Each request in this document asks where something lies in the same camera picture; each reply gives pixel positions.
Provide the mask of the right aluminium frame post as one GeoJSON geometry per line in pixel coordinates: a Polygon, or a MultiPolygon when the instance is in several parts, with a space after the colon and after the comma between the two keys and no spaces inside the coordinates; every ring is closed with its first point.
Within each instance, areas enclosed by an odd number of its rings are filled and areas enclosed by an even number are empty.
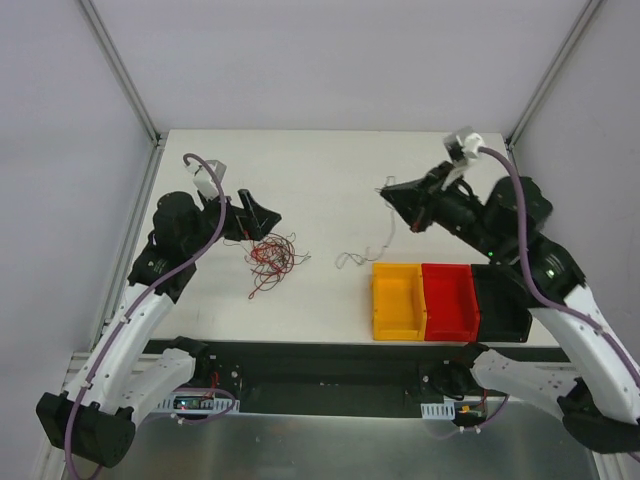
{"type": "Polygon", "coordinates": [[[571,57],[579,48],[589,28],[595,22],[606,4],[606,0],[588,0],[584,2],[570,29],[533,90],[523,111],[505,138],[506,149],[509,153],[512,153],[515,149],[527,127],[534,119],[534,116],[553,90],[555,83],[567,67],[571,57]]]}

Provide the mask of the left aluminium frame post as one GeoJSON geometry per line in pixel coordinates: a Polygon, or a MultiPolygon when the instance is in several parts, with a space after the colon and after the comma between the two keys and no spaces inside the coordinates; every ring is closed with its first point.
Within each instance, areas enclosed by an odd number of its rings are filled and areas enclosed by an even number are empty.
{"type": "Polygon", "coordinates": [[[104,56],[105,61],[116,80],[116,83],[119,85],[146,136],[154,146],[159,145],[162,141],[162,132],[155,125],[155,122],[144,104],[143,98],[139,93],[139,90],[135,85],[135,82],[133,81],[95,3],[90,0],[78,0],[76,1],[76,5],[83,15],[98,48],[104,56]]]}

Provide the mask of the metal front panel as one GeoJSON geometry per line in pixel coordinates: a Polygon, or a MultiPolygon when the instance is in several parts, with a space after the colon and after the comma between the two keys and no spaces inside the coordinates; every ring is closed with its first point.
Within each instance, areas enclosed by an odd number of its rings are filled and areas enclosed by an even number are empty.
{"type": "Polygon", "coordinates": [[[148,421],[103,479],[596,479],[551,417],[512,401],[480,432],[422,419],[229,415],[148,421]]]}

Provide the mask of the aluminium frame post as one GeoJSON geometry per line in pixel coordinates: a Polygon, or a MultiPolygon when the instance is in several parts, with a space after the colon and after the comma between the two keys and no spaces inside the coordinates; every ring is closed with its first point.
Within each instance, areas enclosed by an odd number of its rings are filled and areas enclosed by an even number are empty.
{"type": "Polygon", "coordinates": [[[567,67],[571,57],[579,48],[589,28],[595,22],[606,4],[606,0],[588,0],[584,2],[570,29],[533,90],[523,111],[505,138],[506,149],[509,153],[512,153],[515,149],[527,127],[534,119],[534,116],[553,90],[555,83],[567,67]]]}
{"type": "Polygon", "coordinates": [[[155,125],[155,122],[144,104],[143,98],[139,93],[139,90],[135,85],[135,82],[133,81],[95,3],[90,0],[78,0],[76,1],[76,5],[83,15],[98,48],[104,56],[105,61],[116,80],[116,83],[119,85],[146,136],[154,146],[159,145],[162,141],[162,132],[155,125]]]}

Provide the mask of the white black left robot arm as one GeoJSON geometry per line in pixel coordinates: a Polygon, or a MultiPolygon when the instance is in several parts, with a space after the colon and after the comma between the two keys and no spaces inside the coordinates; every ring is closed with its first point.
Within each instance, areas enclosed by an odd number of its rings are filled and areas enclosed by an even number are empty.
{"type": "Polygon", "coordinates": [[[147,243],[134,261],[124,298],[89,359],[59,394],[45,393],[36,414],[50,443],[100,468],[119,464],[137,428],[173,391],[213,384],[208,346],[179,336],[143,373],[134,366],[151,334],[180,299],[196,262],[219,239],[259,241],[280,222],[246,189],[241,204],[215,196],[201,206],[189,193],[163,195],[147,243]]]}

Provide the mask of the red plastic bin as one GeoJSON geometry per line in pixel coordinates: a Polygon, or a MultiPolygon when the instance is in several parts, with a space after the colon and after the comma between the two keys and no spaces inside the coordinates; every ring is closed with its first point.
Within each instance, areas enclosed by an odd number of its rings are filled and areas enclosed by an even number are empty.
{"type": "Polygon", "coordinates": [[[426,304],[424,339],[429,342],[475,342],[481,320],[469,264],[421,265],[426,304]]]}

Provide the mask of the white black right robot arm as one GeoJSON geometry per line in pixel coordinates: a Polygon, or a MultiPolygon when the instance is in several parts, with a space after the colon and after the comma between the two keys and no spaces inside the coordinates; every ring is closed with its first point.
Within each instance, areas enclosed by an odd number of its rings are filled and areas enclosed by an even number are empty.
{"type": "Polygon", "coordinates": [[[571,254],[541,228],[552,205],[512,165],[481,202],[453,164],[382,188],[415,232],[437,224],[485,255],[516,297],[554,337],[576,372],[545,372],[481,343],[451,361],[461,394],[479,388],[515,396],[557,418],[578,443],[601,454],[639,454],[639,365],[598,307],[571,254]]]}

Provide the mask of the black plastic bin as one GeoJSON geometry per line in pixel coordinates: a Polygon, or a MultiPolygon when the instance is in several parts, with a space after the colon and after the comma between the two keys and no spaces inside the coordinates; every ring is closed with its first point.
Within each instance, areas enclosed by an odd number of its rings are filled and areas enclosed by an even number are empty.
{"type": "Polygon", "coordinates": [[[532,324],[521,286],[497,266],[472,264],[480,313],[477,341],[525,343],[532,324]]]}

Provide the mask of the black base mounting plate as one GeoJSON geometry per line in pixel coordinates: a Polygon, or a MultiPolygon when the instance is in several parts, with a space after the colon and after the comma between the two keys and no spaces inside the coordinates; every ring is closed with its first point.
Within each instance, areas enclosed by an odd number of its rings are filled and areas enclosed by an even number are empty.
{"type": "Polygon", "coordinates": [[[202,373],[231,393],[243,413],[417,418],[442,400],[434,383],[454,366],[452,385],[481,387],[462,372],[480,352],[474,344],[313,344],[209,341],[202,373]]]}

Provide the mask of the yellow plastic bin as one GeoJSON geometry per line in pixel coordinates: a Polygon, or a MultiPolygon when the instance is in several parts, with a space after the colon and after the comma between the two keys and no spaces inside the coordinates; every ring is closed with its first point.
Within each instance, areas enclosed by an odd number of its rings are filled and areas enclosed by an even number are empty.
{"type": "Polygon", "coordinates": [[[424,341],[427,313],[420,264],[374,263],[371,291],[375,341],[424,341]]]}

